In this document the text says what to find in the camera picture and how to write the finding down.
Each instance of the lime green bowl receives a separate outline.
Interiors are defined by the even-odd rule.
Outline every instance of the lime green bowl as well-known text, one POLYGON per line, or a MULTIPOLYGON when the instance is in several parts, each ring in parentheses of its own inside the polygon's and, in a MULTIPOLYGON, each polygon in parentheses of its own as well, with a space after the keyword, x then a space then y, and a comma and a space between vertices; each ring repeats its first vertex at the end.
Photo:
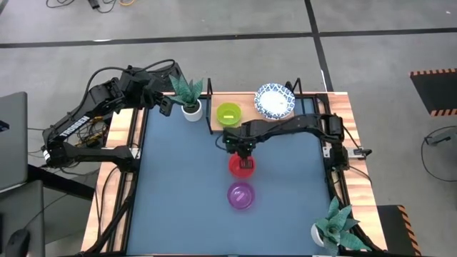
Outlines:
POLYGON ((241 109, 238 104, 223 103, 217 108, 217 120, 226 126, 233 126, 241 119, 241 109))

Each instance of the red cup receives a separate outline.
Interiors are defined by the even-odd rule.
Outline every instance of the red cup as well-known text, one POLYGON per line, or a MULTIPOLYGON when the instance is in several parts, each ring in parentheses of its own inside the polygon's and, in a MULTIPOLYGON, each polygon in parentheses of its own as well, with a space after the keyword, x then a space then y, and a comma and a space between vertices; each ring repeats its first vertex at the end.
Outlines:
POLYGON ((240 167, 240 161, 241 157, 238 154, 232 154, 230 161, 228 162, 228 169, 230 170, 230 173, 235 177, 235 178, 250 178, 252 174, 254 173, 254 170, 256 169, 256 162, 254 161, 254 158, 252 156, 248 157, 248 160, 252 161, 252 168, 241 168, 240 167))

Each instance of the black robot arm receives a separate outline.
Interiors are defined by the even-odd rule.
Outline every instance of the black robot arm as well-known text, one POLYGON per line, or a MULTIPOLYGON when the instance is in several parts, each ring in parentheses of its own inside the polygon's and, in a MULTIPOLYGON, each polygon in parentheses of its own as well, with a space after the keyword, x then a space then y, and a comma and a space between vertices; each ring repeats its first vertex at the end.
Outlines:
POLYGON ((264 142, 272 136, 299 132, 312 133, 322 141, 330 143, 333 167, 348 169, 348 153, 342 144, 343 119, 337 115, 304 114, 285 121, 247 121, 237 128, 224 128, 222 141, 226 144, 227 152, 247 158, 257 143, 264 142))
POLYGON ((165 60, 146 68, 129 66, 127 69, 120 70, 122 70, 120 79, 112 78, 90 88, 84 94, 84 99, 78 107, 43 131, 44 146, 41 147, 41 150, 48 167, 64 168, 73 162, 81 161, 111 161, 121 169, 134 168, 135 165, 131 166, 134 157, 127 146, 119 146, 111 150, 92 150, 75 147, 65 142, 68 137, 94 117, 105 116, 113 112, 119 113, 121 109, 152 109, 154 106, 160 106, 161 114, 170 115, 173 102, 158 89, 171 83, 170 74, 181 76, 181 70, 175 61, 165 60), (172 64, 155 71, 147 71, 147 68, 165 62, 172 62, 172 64))

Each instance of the white flower pot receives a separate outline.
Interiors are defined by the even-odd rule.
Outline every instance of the white flower pot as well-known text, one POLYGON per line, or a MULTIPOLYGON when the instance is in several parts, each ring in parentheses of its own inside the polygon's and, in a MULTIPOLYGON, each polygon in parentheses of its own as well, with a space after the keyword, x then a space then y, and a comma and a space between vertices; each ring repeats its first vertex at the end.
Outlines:
POLYGON ((319 231, 316 227, 316 224, 313 224, 311 227, 311 237, 313 238, 313 241, 314 243, 316 243, 316 245, 323 247, 323 241, 321 236, 319 235, 319 231))
POLYGON ((184 117, 186 118, 186 120, 195 122, 195 121, 198 121, 199 119, 201 119, 201 117, 203 116, 203 110, 201 109, 201 102, 198 99, 197 99, 197 101, 199 103, 199 109, 196 112, 194 112, 193 114, 190 114, 190 113, 184 111, 184 106, 181 106, 181 110, 183 111, 183 114, 184 114, 184 117))

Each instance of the purple cup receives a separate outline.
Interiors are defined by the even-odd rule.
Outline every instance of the purple cup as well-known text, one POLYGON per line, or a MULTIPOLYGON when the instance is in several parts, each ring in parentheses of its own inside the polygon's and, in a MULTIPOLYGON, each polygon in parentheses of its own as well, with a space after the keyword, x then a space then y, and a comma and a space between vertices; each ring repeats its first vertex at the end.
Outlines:
POLYGON ((251 207, 255 196, 252 186, 245 182, 233 183, 227 192, 228 202, 237 210, 251 207))

